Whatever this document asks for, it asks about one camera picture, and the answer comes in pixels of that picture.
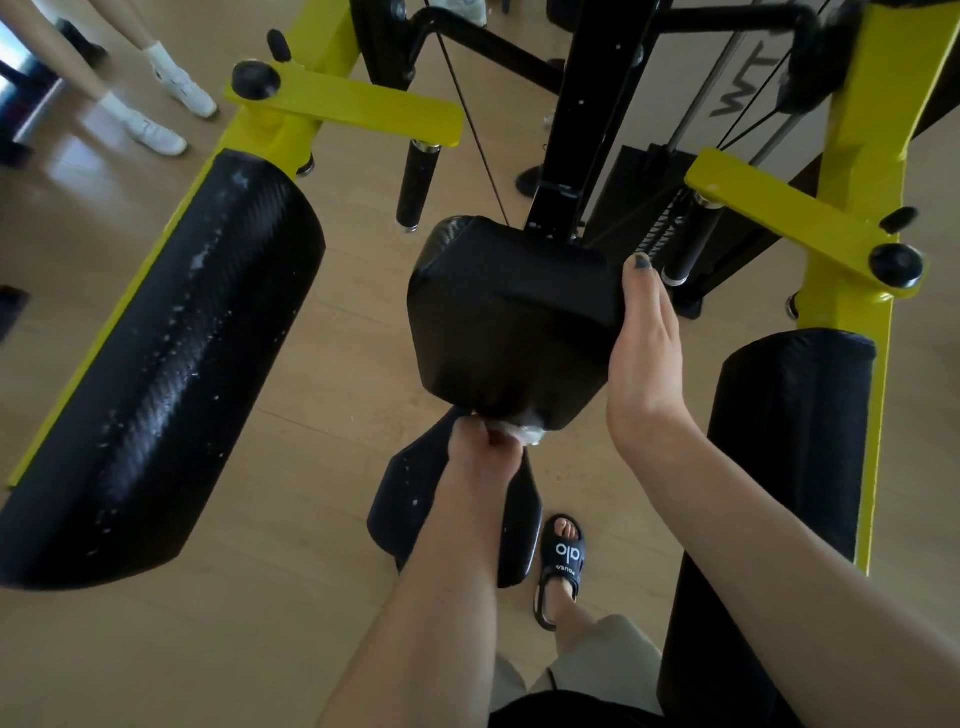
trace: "black padded pad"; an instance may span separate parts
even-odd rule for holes
[[[367,530],[376,544],[399,562],[410,558],[433,507],[433,496],[448,460],[446,448],[453,425],[469,414],[469,410],[453,407],[413,445],[394,455],[383,474],[367,516]],[[524,451],[504,507],[497,578],[501,589],[519,584],[530,573],[542,518],[543,505],[530,458]]]
[[[484,417],[565,427],[607,381],[620,275],[598,251],[483,217],[442,221],[407,291],[423,386]]]
[[[323,256],[286,175],[216,157],[0,512],[0,583],[88,587],[180,553]]]
[[[724,364],[708,430],[718,448],[851,560],[875,358],[872,341],[832,328],[756,341]],[[658,698],[682,726],[799,724],[686,555]]]

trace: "wooden floor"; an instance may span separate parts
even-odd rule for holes
[[[298,0],[138,5],[172,55],[215,90],[235,61],[267,55],[266,31],[285,27]],[[191,118],[86,4],[51,7],[107,46],[102,73],[118,95],[194,148],[156,157],[68,93],[44,121],[30,167],[0,170],[0,282],[33,294],[0,346],[4,472],[231,115]],[[542,3],[514,8],[509,18],[495,13],[491,27],[543,57],[565,54],[568,36],[546,23]],[[540,160],[551,99],[465,51],[451,54],[519,225],[527,204],[512,178]],[[419,71],[413,90],[455,100],[435,40]],[[103,588],[0,593],[0,725],[306,726],[319,713],[395,581],[365,528],[379,478],[445,411],[420,387],[405,315],[423,242],[393,219],[406,144],[323,130],[317,171],[302,186],[324,225],[324,266],[189,545],[171,565]],[[960,115],[912,154],[908,202],[922,217],[911,241],[933,271],[897,311],[873,576],[960,637]],[[468,133],[444,152],[423,226],[460,213],[498,216]],[[780,243],[713,294],[701,320],[683,323],[688,399],[702,425],[723,360],[789,328],[783,301],[802,263]],[[661,643],[681,550],[618,461],[605,399],[535,449],[534,469],[547,509],[568,510],[589,534],[583,602],[598,615],[628,615]],[[529,583],[502,595],[501,645],[528,678],[553,656],[530,605]]]

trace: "forearm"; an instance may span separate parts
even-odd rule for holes
[[[960,724],[954,645],[869,582],[692,423],[628,463],[805,724]]]
[[[486,725],[502,501],[442,484],[413,555],[327,702],[322,728]]]

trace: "white sock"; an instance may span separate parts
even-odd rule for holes
[[[120,101],[120,99],[114,96],[112,92],[100,100],[100,106],[102,106],[104,111],[106,111],[121,124],[125,123],[134,114],[136,114],[136,111]]]
[[[163,47],[163,43],[159,41],[149,48],[144,48],[143,55],[147,57],[150,65],[153,66],[155,70],[165,76],[170,76],[180,68],[174,60],[170,58],[170,54],[167,53],[167,49]]]

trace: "hand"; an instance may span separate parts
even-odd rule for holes
[[[691,418],[684,402],[680,324],[646,255],[624,264],[623,294],[627,311],[610,358],[607,427],[626,459],[649,440],[653,427]]]
[[[457,420],[447,453],[450,459],[438,495],[443,492],[468,502],[470,508],[490,510],[499,524],[507,486],[523,460],[523,446],[509,435],[487,430],[483,419],[473,415]]]

